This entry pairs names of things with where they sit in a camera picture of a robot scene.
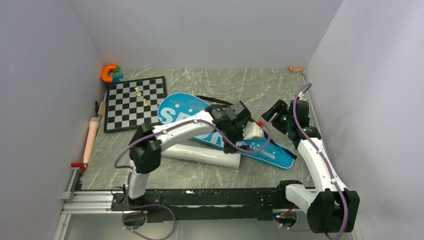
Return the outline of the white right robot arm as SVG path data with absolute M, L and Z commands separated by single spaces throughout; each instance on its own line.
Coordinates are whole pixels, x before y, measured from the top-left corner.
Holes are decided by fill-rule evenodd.
M 309 103 L 278 100 L 261 117 L 288 136 L 306 163 L 315 186 L 310 192 L 298 180 L 282 180 L 277 186 L 276 203 L 287 208 L 294 204 L 307 217 L 309 229 L 316 234 L 350 233 L 354 229 L 360 197 L 348 190 L 324 150 L 319 130 L 310 125 Z

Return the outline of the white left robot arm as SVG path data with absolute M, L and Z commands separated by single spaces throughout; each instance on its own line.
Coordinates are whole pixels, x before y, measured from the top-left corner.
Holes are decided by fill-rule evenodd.
M 149 174 L 160 166 L 162 152 L 182 141 L 214 132 L 219 132 L 226 140 L 226 154 L 237 149 L 237 142 L 264 135 L 242 102 L 213 104 L 193 116 L 164 125 L 143 123 L 129 144 L 130 176 L 124 204 L 131 210 L 143 205 Z

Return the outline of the blue racket cover bag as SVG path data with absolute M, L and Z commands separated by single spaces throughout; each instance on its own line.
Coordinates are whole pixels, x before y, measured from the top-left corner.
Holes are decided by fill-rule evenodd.
M 158 106 L 157 114 L 159 121 L 165 125 L 191 117 L 211 104 L 231 105 L 228 101 L 213 97 L 178 92 L 170 94 L 162 100 Z M 225 140 L 218 132 L 199 135 L 194 137 L 193 140 L 220 150 L 224 149 Z M 242 152 L 241 155 L 280 169 L 291 168 L 297 158 L 291 149 L 274 141 L 270 141 L 260 152 Z

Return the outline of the white shuttlecock tube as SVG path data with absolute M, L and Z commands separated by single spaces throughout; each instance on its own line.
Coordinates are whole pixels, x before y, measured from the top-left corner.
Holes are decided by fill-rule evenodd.
M 184 144 L 175 144 L 161 153 L 167 158 L 224 166 L 238 169 L 241 162 L 240 153 L 224 153 L 219 149 L 209 149 Z

